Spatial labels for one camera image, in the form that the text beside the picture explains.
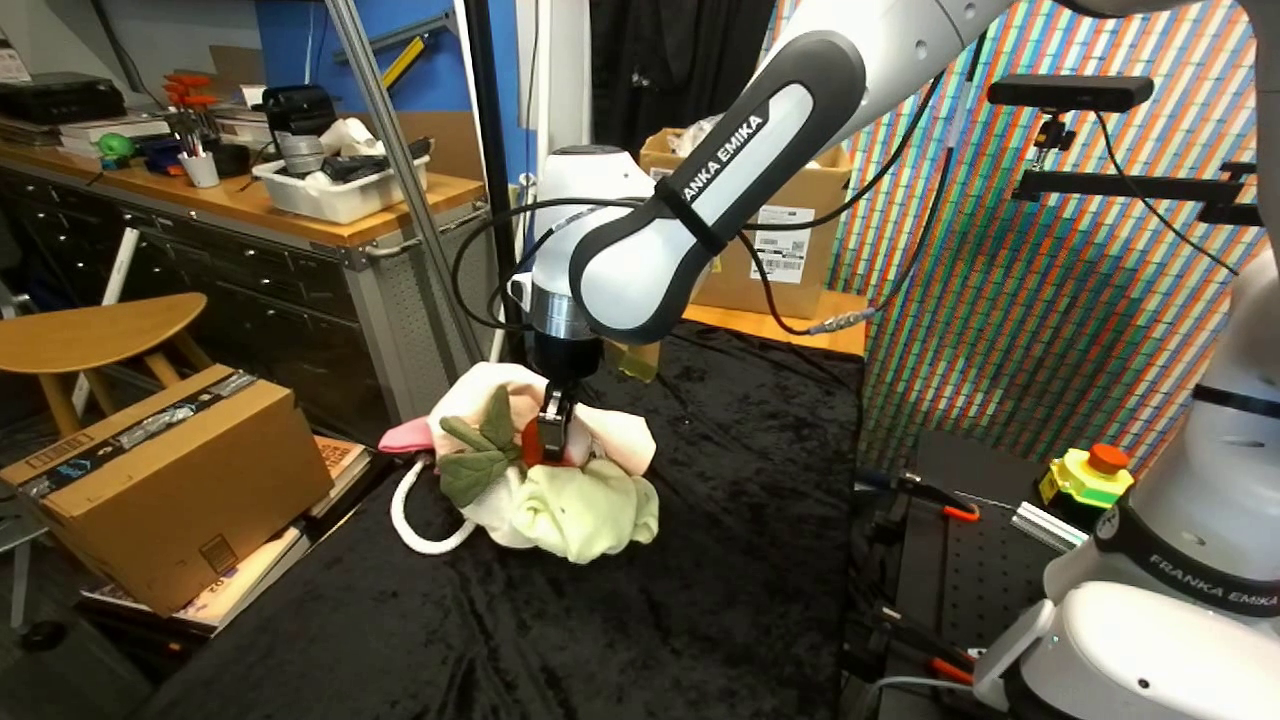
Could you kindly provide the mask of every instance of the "wooden stool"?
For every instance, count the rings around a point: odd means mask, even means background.
[[[89,394],[106,405],[106,412],[120,408],[108,385],[95,377],[108,364],[146,359],[161,385],[175,385],[180,377],[161,343],[180,341],[193,359],[203,364],[201,348],[183,338],[203,306],[203,292],[180,292],[0,320],[0,374],[36,377],[57,431],[70,438],[79,427],[79,422],[59,377],[86,374]]]

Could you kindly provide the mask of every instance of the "cardboard box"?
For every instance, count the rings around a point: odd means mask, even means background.
[[[0,474],[86,570],[175,613],[328,495],[292,394],[203,369]]]
[[[641,169],[651,177],[663,177],[680,166],[678,155],[678,130],[663,130],[646,142],[641,149]],[[846,200],[847,184],[847,155],[846,151],[825,151],[815,166],[809,166],[800,177],[792,177],[763,207],[759,225],[792,225],[792,219],[815,219],[832,213]],[[837,225],[805,230],[805,232],[748,232],[768,279],[773,279],[773,300],[784,317],[815,317],[815,306],[827,288],[827,269],[832,269],[832,246],[837,246]],[[716,306],[716,308],[746,308],[746,311],[768,311],[759,272],[752,257],[733,239],[702,277],[697,306]]]

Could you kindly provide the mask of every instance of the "black table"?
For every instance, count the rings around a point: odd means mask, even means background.
[[[399,548],[379,486],[146,715],[832,715],[859,359],[680,328],[646,412],[663,533],[574,570],[479,533],[445,559]],[[431,487],[418,524],[458,519]]]

